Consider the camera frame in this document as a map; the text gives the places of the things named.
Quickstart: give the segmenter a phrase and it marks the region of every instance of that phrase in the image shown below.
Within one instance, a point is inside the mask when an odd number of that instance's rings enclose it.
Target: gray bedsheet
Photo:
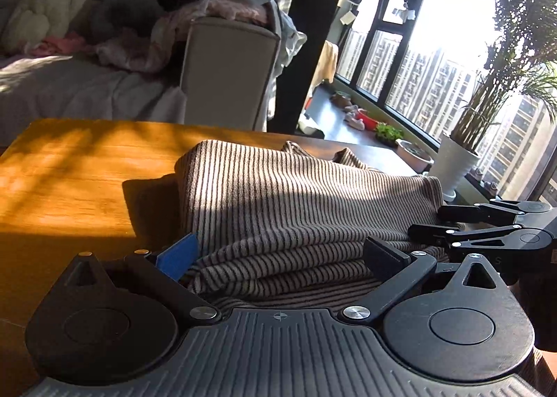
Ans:
[[[183,124],[186,95],[140,73],[87,57],[0,60],[0,148],[35,119],[108,119]]]

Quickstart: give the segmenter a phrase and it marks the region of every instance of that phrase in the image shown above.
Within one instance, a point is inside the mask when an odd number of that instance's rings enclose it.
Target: white tag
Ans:
[[[341,18],[340,18],[340,22],[343,25],[349,25],[350,23],[352,23],[353,21],[356,20],[356,16],[354,15],[354,13],[350,10],[348,11],[346,14],[344,14]]]

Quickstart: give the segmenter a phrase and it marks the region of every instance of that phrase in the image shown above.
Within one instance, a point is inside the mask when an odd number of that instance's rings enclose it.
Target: black pillar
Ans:
[[[333,21],[338,0],[292,0],[289,15],[307,42],[277,79],[275,117],[268,131],[291,134],[296,129],[321,49]]]

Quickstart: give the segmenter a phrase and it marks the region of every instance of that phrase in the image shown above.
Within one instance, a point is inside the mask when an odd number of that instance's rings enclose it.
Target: black gripper pad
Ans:
[[[46,378],[26,397],[363,397],[539,396],[517,376],[453,385],[408,370],[374,330],[328,310],[235,309],[192,328],[166,363],[140,378],[79,387]]]

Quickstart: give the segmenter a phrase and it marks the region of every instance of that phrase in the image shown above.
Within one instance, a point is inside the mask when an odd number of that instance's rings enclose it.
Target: floor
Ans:
[[[359,131],[350,127],[344,121],[344,111],[334,106],[329,97],[334,91],[327,85],[319,86],[306,113],[313,119],[325,134],[325,139],[330,141],[347,142],[348,144],[361,144],[386,148],[375,139],[375,135],[367,130]]]

